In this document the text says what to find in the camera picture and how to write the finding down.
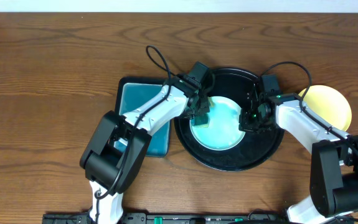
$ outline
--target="wood grain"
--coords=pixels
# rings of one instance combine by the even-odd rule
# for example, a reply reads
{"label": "wood grain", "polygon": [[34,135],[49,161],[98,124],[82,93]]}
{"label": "wood grain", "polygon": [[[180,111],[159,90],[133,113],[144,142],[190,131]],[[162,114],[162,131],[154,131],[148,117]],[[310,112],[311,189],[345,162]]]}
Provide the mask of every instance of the wood grain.
{"label": "wood grain", "polygon": [[[40,223],[46,212],[91,206],[79,158],[126,76],[165,77],[147,58],[154,44],[173,72],[195,61],[260,73],[294,60],[314,84],[339,90],[358,134],[358,14],[0,13],[0,223]],[[285,92],[306,86],[276,69]],[[165,158],[146,158],[124,206],[164,213],[281,210],[308,192],[310,155],[285,134],[273,157],[245,172],[195,161],[172,131]]]}

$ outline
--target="wooden table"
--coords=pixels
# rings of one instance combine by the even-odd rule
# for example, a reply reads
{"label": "wooden table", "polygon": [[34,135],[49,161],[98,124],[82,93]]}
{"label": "wooden table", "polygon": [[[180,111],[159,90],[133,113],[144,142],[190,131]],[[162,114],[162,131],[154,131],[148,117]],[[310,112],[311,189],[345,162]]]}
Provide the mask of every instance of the wooden table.
{"label": "wooden table", "polygon": [[[358,14],[0,13],[0,223],[40,223],[78,212],[92,194],[79,158],[127,76],[165,77],[195,61],[260,73],[294,60],[314,84],[339,90],[358,134]],[[276,69],[285,92],[302,90],[298,68]],[[273,157],[245,172],[203,166],[172,130],[165,158],[145,158],[124,206],[164,213],[281,210],[309,195],[310,154],[285,134]]]}

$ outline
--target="light blue disc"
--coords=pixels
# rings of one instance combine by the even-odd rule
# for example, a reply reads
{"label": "light blue disc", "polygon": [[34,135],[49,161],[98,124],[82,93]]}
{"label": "light blue disc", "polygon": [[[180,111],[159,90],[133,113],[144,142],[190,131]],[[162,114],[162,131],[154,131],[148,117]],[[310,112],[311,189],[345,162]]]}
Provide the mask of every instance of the light blue disc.
{"label": "light blue disc", "polygon": [[213,104],[207,113],[207,128],[194,126],[190,120],[192,135],[199,144],[212,150],[223,151],[236,146],[244,137],[245,132],[238,130],[241,107],[231,99],[222,96],[210,98]]}

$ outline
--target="white wall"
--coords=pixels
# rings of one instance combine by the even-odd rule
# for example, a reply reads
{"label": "white wall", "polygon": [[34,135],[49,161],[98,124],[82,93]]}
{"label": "white wall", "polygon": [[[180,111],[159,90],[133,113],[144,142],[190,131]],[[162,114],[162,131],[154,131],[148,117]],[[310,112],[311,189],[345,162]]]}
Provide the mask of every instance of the white wall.
{"label": "white wall", "polygon": [[0,12],[358,12],[358,0],[0,0]]}

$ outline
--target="yellow disc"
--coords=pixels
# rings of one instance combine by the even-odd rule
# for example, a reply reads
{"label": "yellow disc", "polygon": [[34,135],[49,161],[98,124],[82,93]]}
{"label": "yellow disc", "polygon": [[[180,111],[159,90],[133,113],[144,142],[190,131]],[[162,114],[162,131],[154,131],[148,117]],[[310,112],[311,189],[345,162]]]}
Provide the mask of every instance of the yellow disc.
{"label": "yellow disc", "polygon": [[[302,96],[305,90],[302,90],[299,96]],[[311,86],[304,101],[310,109],[335,128],[346,131],[351,125],[351,106],[337,90],[324,85]]]}

